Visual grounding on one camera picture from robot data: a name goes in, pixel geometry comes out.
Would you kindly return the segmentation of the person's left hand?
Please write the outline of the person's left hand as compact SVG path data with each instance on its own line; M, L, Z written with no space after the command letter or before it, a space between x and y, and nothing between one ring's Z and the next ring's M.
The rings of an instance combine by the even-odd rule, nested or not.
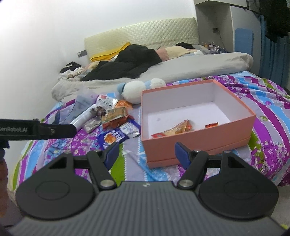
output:
M8 168L4 160L5 150L1 149L1 162L0 162L0 216L4 217L7 211L8 193Z

